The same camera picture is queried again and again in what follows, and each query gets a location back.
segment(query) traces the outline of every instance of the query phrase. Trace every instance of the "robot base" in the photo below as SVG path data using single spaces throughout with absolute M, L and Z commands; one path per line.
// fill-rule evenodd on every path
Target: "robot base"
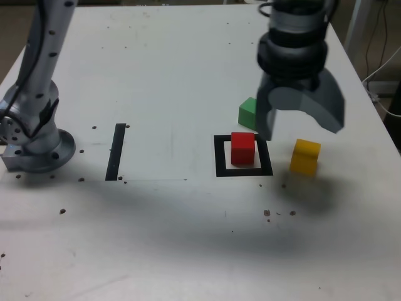
M 21 146 L 9 144 L 2 156 L 8 171 L 48 172 L 66 164 L 75 153 L 73 136 L 65 130 L 58 130 L 60 143 L 44 154 L 30 154 Z

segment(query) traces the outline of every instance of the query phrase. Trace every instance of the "cable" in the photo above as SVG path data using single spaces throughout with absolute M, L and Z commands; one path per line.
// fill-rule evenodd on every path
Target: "cable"
M 263 16 L 265 16 L 265 17 L 268 17 L 268 18 L 270 18 L 270 14 L 268 14 L 268 13 L 265 13 L 263 10 L 262 10 L 262 8 L 264 8 L 264 7 L 266 7 L 266 6 L 271 6 L 272 5 L 272 3 L 271 2 L 267 2 L 267 3 L 262 3 L 261 5 L 259 5 L 259 7 L 258 7 L 258 11 L 259 11 L 259 13 L 260 14 L 262 14 Z
M 384 107 L 384 105 L 382 105 L 382 103 L 379 101 L 379 102 L 377 102 L 377 104 L 382 108 L 382 110 L 384 111 L 384 112 L 386 112 L 387 114 L 389 114 L 390 116 L 392 116 L 392 117 L 397 117 L 397 118 L 401 118 L 401 115 L 396 115 L 396 114 L 393 114 L 392 112 L 389 112 L 385 107 Z
M 367 81 L 369 78 L 371 78 L 372 76 L 374 76 L 374 74 L 376 74 L 377 72 L 379 72 L 382 68 L 384 68 L 385 65 L 387 65 L 393 58 L 394 56 L 401 50 L 401 46 L 395 51 L 395 53 L 391 56 L 391 58 L 389 58 L 384 64 L 383 66 L 381 66 L 379 69 L 377 69 L 375 72 L 373 72 L 371 75 L 369 75 L 368 77 L 366 77 L 366 79 L 364 79 L 362 81 L 362 83 L 364 83 L 365 81 Z
M 10 103 L 8 104 L 8 106 L 4 110 L 4 113 L 0 117 L 0 122 L 3 121 L 3 118 L 5 118 L 5 116 L 7 116 L 11 107 L 14 105 L 14 102 L 17 100 L 19 94 L 25 87 L 26 83 L 28 82 L 29 78 L 32 75 L 33 70 L 35 69 L 36 65 L 38 64 L 40 54 L 42 53 L 42 48 L 43 48 L 43 43 L 44 43 L 44 35 L 45 35 L 45 22 L 46 22 L 46 10 L 44 9 L 43 0 L 38 0 L 38 9 L 39 9 L 39 16 L 40 16 L 40 23 L 41 23 L 41 34 L 40 34 L 40 39 L 39 39 L 38 52 L 36 53 L 36 56 L 33 60 L 31 68 L 27 72 L 26 76 L 21 80 L 21 84 L 19 86 L 17 86 L 17 90 L 15 91 L 13 97 L 11 98 Z M 33 135 L 32 136 L 29 135 L 28 131 L 26 130 L 26 127 L 22 124 L 22 122 L 18 122 L 18 123 L 20 124 L 24 134 L 27 135 L 28 138 L 32 138 Z
M 382 68 L 384 68 L 393 58 L 394 56 L 401 50 L 401 46 L 395 51 L 395 53 L 383 64 L 383 66 L 381 66 L 379 69 L 377 69 L 375 72 L 373 72 L 371 75 L 369 75 L 368 77 L 366 77 L 366 79 L 364 79 L 362 81 L 362 84 L 365 83 L 365 81 L 367 81 L 369 78 L 371 78 L 372 76 L 374 76 L 374 74 L 376 74 L 377 72 L 379 72 Z M 379 104 L 379 106 L 382 108 L 382 110 L 384 110 L 387 114 L 389 114 L 390 116 L 393 117 L 397 117 L 397 118 L 401 118 L 401 115 L 396 115 L 393 114 L 392 112 L 389 112 L 381 103 L 380 103 L 380 99 L 378 99 L 377 95 L 373 94 L 372 92 L 366 90 L 366 92 L 369 94 L 370 98 L 372 99 L 372 97 L 374 98 L 374 100 L 372 99 L 373 103 L 377 103 Z
M 327 16 L 328 22 L 331 22 L 331 19 L 333 18 L 334 13 L 336 12 L 339 3 L 340 3 L 340 0 L 334 0 L 333 8 L 331 9 L 330 14 Z
M 368 48 L 366 49 L 366 53 L 365 53 L 365 62 L 366 62 L 366 67 L 367 67 L 366 76 L 369 76 L 369 59 L 368 59 L 369 49 L 370 49 L 370 45 L 372 44 L 373 37 L 375 36 L 376 29 L 377 29 L 377 26 L 378 26 L 378 21 L 380 19 L 380 12 L 382 11 L 382 8 L 383 8 L 384 4 L 385 3 L 382 2 L 382 4 L 380 5 L 380 8 L 378 9 L 375 27 L 373 28 L 372 35 L 370 36 L 370 39 L 369 39 Z
M 384 39 L 384 45 L 383 45 L 383 50 L 382 50 L 382 56 L 380 58 L 380 63 L 378 64 L 377 68 L 380 68 L 382 66 L 384 54 L 385 54 L 386 47 L 387 47 L 387 41 L 388 41 L 388 28 L 387 28 L 387 16 L 386 16 L 386 7 L 388 4 L 388 0 L 385 0 L 384 3 L 385 4 L 383 7 L 383 19 L 384 19 L 385 39 Z M 368 81 L 368 84 L 367 84 L 368 90 L 369 90 L 369 83 L 375 78 L 375 76 L 376 75 L 372 76 L 372 78 Z

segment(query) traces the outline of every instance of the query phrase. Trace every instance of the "black wire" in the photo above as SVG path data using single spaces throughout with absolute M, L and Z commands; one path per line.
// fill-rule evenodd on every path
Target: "black wire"
M 373 29 L 372 35 L 370 36 L 368 48 L 366 49 L 366 53 L 365 53 L 365 62 L 366 62 L 366 66 L 367 66 L 367 77 L 370 75 L 369 74 L 369 59 L 368 59 L 369 49 L 370 49 L 370 45 L 372 44 L 373 37 L 375 36 L 376 29 L 377 29 L 377 26 L 378 26 L 378 22 L 379 22 L 379 19 L 380 19 L 380 13 L 382 12 L 382 8 L 383 8 L 384 4 L 385 4 L 385 2 L 382 2 L 382 5 L 378 9 L 375 27 Z M 367 81 L 366 87 L 367 87 L 367 90 L 369 91 L 369 81 Z
M 386 7 L 388 4 L 388 0 L 385 1 L 384 7 L 383 7 L 383 19 L 384 19 L 384 30 L 385 30 L 385 39 L 384 39 L 384 45 L 383 45 L 383 50 L 382 50 L 382 56 L 380 58 L 380 63 L 378 64 L 377 69 L 379 69 L 382 64 L 383 64 L 383 59 L 384 59 L 384 54 L 386 52 L 386 47 L 387 47 L 387 41 L 388 41 L 388 28 L 387 28 L 387 16 L 386 16 Z M 371 78 L 367 81 L 367 85 L 376 77 L 376 74 L 373 74 Z
M 27 72 L 25 77 L 21 80 L 21 84 L 19 86 L 17 86 L 17 90 L 15 91 L 13 97 L 11 98 L 10 103 L 4 110 L 4 113 L 2 114 L 2 116 L 0 118 L 0 122 L 3 121 L 3 118 L 5 118 L 5 116 L 7 116 L 11 107 L 14 105 L 14 102 L 17 100 L 18 95 L 21 93 L 21 91 L 25 87 L 26 83 L 28 82 L 29 78 L 32 75 L 33 70 L 36 68 L 36 65 L 38 64 L 40 54 L 42 53 L 42 48 L 43 48 L 43 43 L 44 43 L 44 35 L 45 35 L 45 23 L 46 23 L 46 10 L 44 9 L 43 0 L 38 0 L 38 9 L 39 9 L 40 25 L 41 25 L 41 33 L 40 33 L 40 39 L 39 39 L 38 52 L 36 53 L 36 56 L 33 60 L 31 68 L 29 69 L 29 71 Z M 32 137 L 29 135 L 28 131 L 26 130 L 26 127 L 22 124 L 22 122 L 18 122 L 18 124 L 21 126 L 24 134 L 27 135 L 28 138 L 33 137 L 33 135 L 32 135 Z
M 334 13 L 336 12 L 336 10 L 338 8 L 339 3 L 340 3 L 340 0 L 334 0 L 333 8 L 331 9 L 330 14 L 327 16 L 328 22 L 331 22 L 331 19 L 333 18 Z
M 271 5 L 272 5 L 271 2 L 262 3 L 261 5 L 259 5 L 258 11 L 259 11 L 263 16 L 270 18 L 270 14 L 265 13 L 265 12 L 262 10 L 262 8 L 264 8 L 264 7 L 266 7 L 266 6 L 271 6 Z

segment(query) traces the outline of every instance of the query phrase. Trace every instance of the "black square marker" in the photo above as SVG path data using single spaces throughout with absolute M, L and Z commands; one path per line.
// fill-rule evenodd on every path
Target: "black square marker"
M 242 168 L 227 169 L 226 155 L 224 153 L 224 143 L 231 141 L 231 135 L 214 136 L 214 156 L 216 160 L 216 177 L 247 177 L 247 176 L 272 176 L 268 145 L 258 134 L 255 135 L 255 141 L 258 144 L 259 160 L 261 168 Z

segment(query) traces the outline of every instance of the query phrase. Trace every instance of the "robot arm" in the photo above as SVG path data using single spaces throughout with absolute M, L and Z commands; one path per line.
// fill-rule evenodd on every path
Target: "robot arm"
M 55 124 L 59 99 L 51 77 L 77 1 L 38 0 L 17 82 L 0 102 L 9 171 L 50 171 L 74 154 L 74 139 Z
M 8 142 L 9 171 L 46 172 L 71 159 L 73 137 L 57 129 L 58 89 L 51 80 L 78 0 L 38 0 L 17 82 L 0 102 L 0 138 Z M 301 110 L 325 129 L 344 123 L 344 99 L 324 70 L 326 28 L 338 0 L 273 0 L 270 30 L 259 42 L 264 71 L 256 105 L 256 127 L 271 139 L 276 109 Z M 272 99 L 282 89 L 299 92 Z

